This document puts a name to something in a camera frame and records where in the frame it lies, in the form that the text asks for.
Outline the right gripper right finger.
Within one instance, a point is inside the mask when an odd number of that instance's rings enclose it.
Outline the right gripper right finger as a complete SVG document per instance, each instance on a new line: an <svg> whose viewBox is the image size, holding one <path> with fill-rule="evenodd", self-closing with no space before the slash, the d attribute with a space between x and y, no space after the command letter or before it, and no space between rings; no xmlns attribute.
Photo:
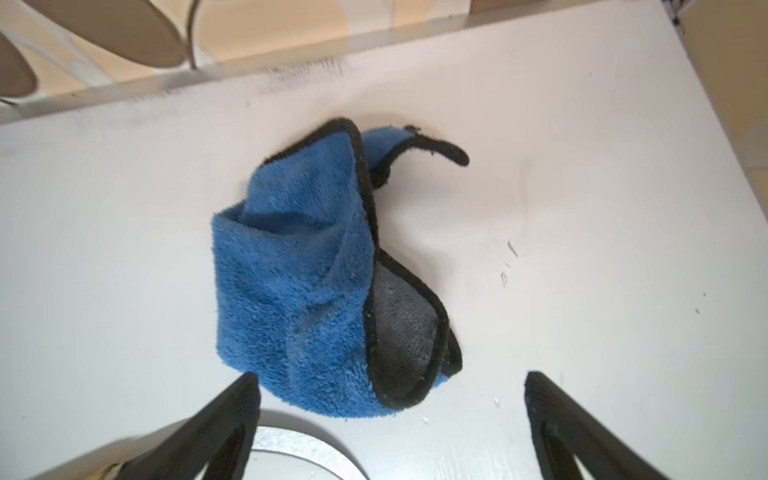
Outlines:
<svg viewBox="0 0 768 480"><path fill-rule="evenodd" d="M544 479L581 479L580 466L594 479L665 477L545 374L527 374L524 400Z"/></svg>

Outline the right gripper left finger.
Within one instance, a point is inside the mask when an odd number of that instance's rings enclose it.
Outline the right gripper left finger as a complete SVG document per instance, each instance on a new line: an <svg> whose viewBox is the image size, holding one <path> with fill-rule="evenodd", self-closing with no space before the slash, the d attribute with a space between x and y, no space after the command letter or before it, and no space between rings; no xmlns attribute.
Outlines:
<svg viewBox="0 0 768 480"><path fill-rule="evenodd" d="M123 466L119 479L241 479L260 418L258 376L241 375L181 428Z"/></svg>

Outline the blue grey microfiber rag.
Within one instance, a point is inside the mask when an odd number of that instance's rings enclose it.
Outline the blue grey microfiber rag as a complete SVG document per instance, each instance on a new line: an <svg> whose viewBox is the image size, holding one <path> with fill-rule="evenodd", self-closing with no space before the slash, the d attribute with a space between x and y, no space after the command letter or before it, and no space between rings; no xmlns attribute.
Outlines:
<svg viewBox="0 0 768 480"><path fill-rule="evenodd" d="M244 199L213 217L226 365L336 418L411 408L462 370L443 302L380 244L374 193L411 150L469 162L414 126L334 118L267 158Z"/></svg>

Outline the sickle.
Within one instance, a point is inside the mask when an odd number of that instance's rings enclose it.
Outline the sickle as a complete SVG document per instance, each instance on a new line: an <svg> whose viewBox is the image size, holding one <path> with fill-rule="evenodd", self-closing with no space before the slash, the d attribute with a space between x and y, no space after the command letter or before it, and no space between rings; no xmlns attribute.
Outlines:
<svg viewBox="0 0 768 480"><path fill-rule="evenodd" d="M308 462L337 479L368 478L363 469L341 450L318 437L297 430L260 426L251 450Z"/></svg>

